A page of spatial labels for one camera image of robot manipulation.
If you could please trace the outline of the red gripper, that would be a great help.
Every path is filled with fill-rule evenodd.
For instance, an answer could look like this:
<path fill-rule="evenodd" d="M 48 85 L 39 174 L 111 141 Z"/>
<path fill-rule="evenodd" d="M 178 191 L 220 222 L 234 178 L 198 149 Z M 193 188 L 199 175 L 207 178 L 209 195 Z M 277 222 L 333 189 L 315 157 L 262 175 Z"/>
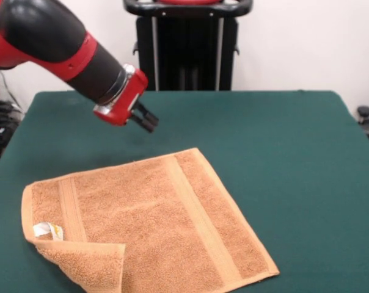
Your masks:
<path fill-rule="evenodd" d="M 106 105 L 96 105 L 94 114 L 103 121 L 116 126 L 124 126 L 132 120 L 147 132 L 152 133 L 159 123 L 159 118 L 142 103 L 138 103 L 139 97 L 147 88 L 147 77 L 137 68 L 126 68 L 125 73 L 125 85 L 118 95 Z M 135 109 L 142 114 L 142 117 L 134 114 Z"/>

